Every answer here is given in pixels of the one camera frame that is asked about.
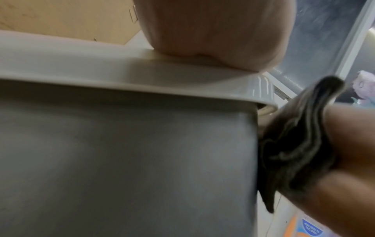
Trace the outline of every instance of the white lid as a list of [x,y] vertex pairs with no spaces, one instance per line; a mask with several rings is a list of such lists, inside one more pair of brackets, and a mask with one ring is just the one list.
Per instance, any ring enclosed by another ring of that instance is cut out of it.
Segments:
[[263,75],[149,49],[1,30],[0,78],[256,102],[265,105],[259,115],[277,109]]

